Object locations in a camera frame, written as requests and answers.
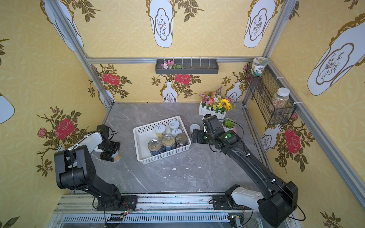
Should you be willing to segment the short gold can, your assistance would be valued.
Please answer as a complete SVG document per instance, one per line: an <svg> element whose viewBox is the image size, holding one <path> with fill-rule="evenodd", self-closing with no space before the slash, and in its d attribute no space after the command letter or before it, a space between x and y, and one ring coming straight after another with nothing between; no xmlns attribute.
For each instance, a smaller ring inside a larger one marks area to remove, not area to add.
<svg viewBox="0 0 365 228"><path fill-rule="evenodd" d="M118 162L121 159L120 152L116 152L116 153L112 154L111 158L112 158L112 162Z"/></svg>

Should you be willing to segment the pink dotted white-top can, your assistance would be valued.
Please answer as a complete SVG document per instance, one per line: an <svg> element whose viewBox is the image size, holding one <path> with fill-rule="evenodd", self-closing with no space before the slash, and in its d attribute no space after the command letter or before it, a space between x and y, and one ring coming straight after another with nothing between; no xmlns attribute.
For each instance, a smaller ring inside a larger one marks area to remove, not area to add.
<svg viewBox="0 0 365 228"><path fill-rule="evenodd" d="M201 130L201 127L200 127L200 125L193 123L190 125L189 129L190 129L190 132L193 133L194 130Z"/></svg>

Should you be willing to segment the red black gold-top can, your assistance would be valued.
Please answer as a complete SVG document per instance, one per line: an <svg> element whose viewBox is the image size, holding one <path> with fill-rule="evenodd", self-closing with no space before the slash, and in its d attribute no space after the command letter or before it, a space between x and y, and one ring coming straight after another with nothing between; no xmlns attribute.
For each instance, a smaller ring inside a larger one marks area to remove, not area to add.
<svg viewBox="0 0 365 228"><path fill-rule="evenodd" d="M178 134L175 138L175 141L176 141L176 146L177 148L180 148L180 147L184 147L186 145L188 145L188 137L181 133L181 134Z"/></svg>

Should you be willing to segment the pink label white-top can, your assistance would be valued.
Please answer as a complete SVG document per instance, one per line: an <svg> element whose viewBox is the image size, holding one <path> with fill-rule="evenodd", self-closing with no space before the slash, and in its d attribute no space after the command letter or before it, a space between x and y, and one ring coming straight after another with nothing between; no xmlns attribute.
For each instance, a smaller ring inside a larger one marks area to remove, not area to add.
<svg viewBox="0 0 365 228"><path fill-rule="evenodd" d="M173 137L176 137L177 135L182 134L182 133L183 133L183 131L182 131L181 129L179 129L179 128L173 129L173 130L171 131L171 135L172 135Z"/></svg>

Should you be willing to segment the green label white-top can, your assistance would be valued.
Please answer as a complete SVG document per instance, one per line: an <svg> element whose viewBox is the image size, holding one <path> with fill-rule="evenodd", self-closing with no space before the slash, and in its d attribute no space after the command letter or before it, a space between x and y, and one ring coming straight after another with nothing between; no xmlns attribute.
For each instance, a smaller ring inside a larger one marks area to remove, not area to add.
<svg viewBox="0 0 365 228"><path fill-rule="evenodd" d="M170 127L170 130L173 131L175 129L179 129L180 128L180 122L177 121L177 120L171 120L169 122L169 127Z"/></svg>

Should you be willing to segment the yellow label white-top can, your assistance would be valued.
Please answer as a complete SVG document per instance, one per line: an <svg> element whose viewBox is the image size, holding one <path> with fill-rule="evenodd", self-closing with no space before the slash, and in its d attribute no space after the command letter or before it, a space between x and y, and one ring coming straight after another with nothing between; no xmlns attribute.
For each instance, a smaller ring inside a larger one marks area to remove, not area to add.
<svg viewBox="0 0 365 228"><path fill-rule="evenodd" d="M163 124L159 124L155 127L155 133L158 138L163 138L166 136L166 126Z"/></svg>

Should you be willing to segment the dark blue silver-top can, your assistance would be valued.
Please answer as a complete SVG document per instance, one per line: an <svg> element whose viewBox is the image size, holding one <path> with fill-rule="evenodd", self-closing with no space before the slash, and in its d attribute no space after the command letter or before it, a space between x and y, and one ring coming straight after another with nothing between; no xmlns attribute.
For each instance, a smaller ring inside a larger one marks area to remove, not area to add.
<svg viewBox="0 0 365 228"><path fill-rule="evenodd" d="M164 153L162 142L159 139L152 139L148 143L147 147L152 156Z"/></svg>

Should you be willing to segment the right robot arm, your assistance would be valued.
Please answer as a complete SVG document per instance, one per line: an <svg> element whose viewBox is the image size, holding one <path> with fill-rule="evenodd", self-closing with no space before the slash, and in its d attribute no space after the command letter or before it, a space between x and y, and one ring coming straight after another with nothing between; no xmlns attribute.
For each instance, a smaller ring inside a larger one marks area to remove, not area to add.
<svg viewBox="0 0 365 228"><path fill-rule="evenodd" d="M261 216L272 227L279 227L298 208L298 187L285 182L251 153L233 130L224 131L217 116L205 115L204 130L193 130L193 143L214 146L233 159L258 186L262 198L257 201Z"/></svg>

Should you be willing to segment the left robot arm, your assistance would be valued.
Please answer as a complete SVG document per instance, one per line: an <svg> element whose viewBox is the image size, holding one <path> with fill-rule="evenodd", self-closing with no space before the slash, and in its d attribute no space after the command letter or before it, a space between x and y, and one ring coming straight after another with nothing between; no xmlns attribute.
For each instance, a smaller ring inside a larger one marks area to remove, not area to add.
<svg viewBox="0 0 365 228"><path fill-rule="evenodd" d="M81 141L54 155L56 183L60 189L84 191L98 200L97 210L116 211L123 200L119 189L101 179L91 158L91 153L100 153L100 159L115 162L119 155L120 143L111 139L116 134L107 125L87 134Z"/></svg>

